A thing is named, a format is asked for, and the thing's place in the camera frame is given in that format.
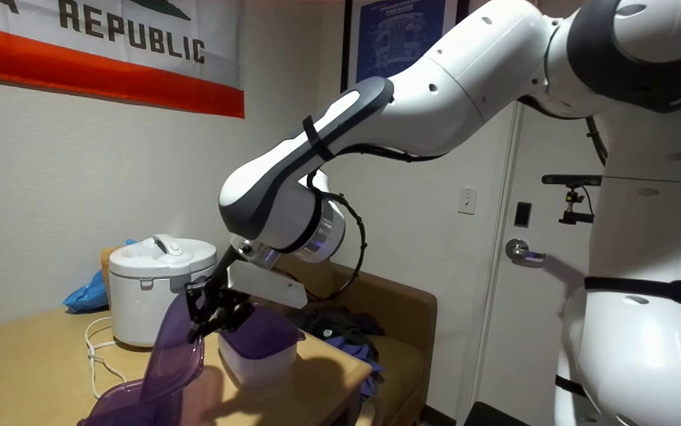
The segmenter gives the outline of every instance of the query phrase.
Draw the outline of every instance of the table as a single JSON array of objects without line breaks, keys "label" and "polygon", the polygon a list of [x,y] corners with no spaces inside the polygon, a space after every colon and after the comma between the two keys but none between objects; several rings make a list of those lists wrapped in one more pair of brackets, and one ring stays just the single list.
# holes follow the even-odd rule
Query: table
[{"label": "table", "polygon": [[[71,426],[88,416],[95,396],[83,331],[101,314],[105,318],[105,313],[51,311],[0,326],[0,426]],[[108,325],[91,336],[91,344],[101,341],[110,341]],[[328,425],[354,400],[354,391],[370,374],[365,363],[309,335],[298,341],[296,354],[286,381],[251,391],[229,378],[218,356],[218,336],[207,336],[205,370],[186,388],[186,408],[202,409],[205,419],[199,416],[201,413],[186,413],[184,425]],[[138,378],[148,359],[145,350],[117,345],[101,348],[98,356],[127,378]],[[97,388],[105,391],[112,384],[117,378],[97,365]]]}]

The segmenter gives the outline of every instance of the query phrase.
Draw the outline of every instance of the door handle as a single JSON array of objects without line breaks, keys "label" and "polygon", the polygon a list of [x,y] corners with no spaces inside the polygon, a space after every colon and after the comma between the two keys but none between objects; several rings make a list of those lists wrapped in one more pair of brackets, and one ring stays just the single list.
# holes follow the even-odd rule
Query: door handle
[{"label": "door handle", "polygon": [[524,243],[524,239],[505,242],[505,257],[516,265],[543,265],[545,264],[545,253],[530,251],[530,243]]}]

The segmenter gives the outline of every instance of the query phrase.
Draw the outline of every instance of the red stripe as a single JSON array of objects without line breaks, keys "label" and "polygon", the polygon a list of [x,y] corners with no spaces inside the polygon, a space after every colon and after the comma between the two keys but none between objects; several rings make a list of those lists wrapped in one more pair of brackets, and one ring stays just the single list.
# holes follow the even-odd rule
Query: red stripe
[{"label": "red stripe", "polygon": [[0,33],[0,84],[244,119],[244,92]]}]

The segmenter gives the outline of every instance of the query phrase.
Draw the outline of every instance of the white cord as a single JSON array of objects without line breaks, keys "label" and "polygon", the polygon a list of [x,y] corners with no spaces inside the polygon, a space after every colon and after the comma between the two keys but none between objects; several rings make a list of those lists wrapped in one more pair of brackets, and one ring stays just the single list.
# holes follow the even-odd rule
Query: white cord
[{"label": "white cord", "polygon": [[124,374],[121,374],[116,368],[110,368],[103,358],[97,356],[98,348],[108,348],[112,345],[112,341],[101,341],[101,344],[91,344],[90,339],[108,326],[95,329],[98,323],[108,323],[110,318],[97,318],[91,320],[85,331],[83,331],[83,341],[85,341],[85,350],[88,350],[88,374],[90,374],[90,391],[95,393],[95,397],[101,397],[97,391],[97,363],[117,381],[127,381]]}]

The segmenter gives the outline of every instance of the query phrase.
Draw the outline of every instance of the white rice cooker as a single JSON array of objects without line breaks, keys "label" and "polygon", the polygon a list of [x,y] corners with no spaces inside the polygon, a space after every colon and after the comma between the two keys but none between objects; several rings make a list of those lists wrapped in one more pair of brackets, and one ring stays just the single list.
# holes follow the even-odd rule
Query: white rice cooker
[{"label": "white rice cooker", "polygon": [[195,242],[155,235],[122,246],[108,257],[108,305],[112,339],[150,348],[168,305],[186,281],[212,275],[218,248]]}]

